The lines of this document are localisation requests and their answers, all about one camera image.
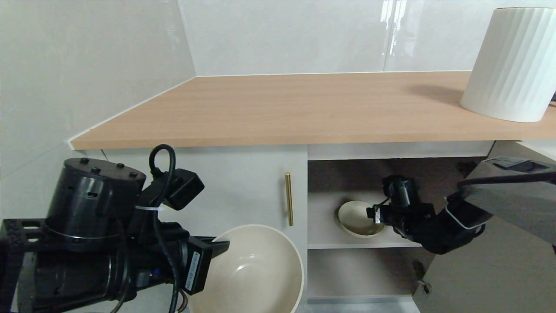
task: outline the white lamp shade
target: white lamp shade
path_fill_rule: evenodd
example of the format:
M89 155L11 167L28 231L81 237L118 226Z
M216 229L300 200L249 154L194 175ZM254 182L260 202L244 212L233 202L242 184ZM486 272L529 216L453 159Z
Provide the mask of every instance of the white lamp shade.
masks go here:
M461 105L536 122L556 91L556 8L494 10Z

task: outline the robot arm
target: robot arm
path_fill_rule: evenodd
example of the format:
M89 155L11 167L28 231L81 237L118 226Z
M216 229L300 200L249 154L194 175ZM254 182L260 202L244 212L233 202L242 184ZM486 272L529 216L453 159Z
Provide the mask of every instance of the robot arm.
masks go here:
M184 300L185 292L203 290L211 259L230 243L190 236L178 223L158 220L162 202L179 211L205 187L197 174L175 169L175 159L167 172L154 167L161 149L172 158L169 146L153 150L154 180L145 189L146 176L124 164L67 159L46 218L3 220L0 313L10 312L17 283L22 313L119 300L116 312L137 291L162 283L174 284Z
M390 225L429 252L445 254L481 235L493 216L556 244L556 168L552 164L500 156L481 162L436 214L422 203L414 179L383 179L390 200L367 209L375 223Z

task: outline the small bowl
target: small bowl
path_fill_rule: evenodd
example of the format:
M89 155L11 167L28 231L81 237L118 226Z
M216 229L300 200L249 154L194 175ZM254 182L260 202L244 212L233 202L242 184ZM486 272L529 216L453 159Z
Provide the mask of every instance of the small bowl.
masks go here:
M383 230L384 225L375 224L372 218L367 217L367 208L370 207L369 203L363 201L344 203L338 210L338 220L342 228L357 238L376 236Z
M231 229L215 239L230 241L212 259L205 289L190 298L192 313L293 313L305 281L292 241L264 225Z

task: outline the gold cabinet handle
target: gold cabinet handle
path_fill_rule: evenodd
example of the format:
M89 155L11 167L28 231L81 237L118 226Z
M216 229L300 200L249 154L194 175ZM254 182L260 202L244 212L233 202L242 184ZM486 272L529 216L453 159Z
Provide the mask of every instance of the gold cabinet handle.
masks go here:
M286 198L287 198L287 221L290 226L294 225L294 205L291 201L291 174L286 172Z

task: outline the wall tile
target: wall tile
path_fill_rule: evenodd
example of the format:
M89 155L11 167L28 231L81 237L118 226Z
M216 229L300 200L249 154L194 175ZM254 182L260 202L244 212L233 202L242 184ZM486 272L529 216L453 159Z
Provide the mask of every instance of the wall tile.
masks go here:
M393 0L178 0L199 76L381 71Z
M176 0L1 1L2 175L194 77Z
M60 144L4 177L0 219L46 217L64 160L82 156L67 144Z
M556 7L556 1L397 0L385 70L472 70L499 7Z

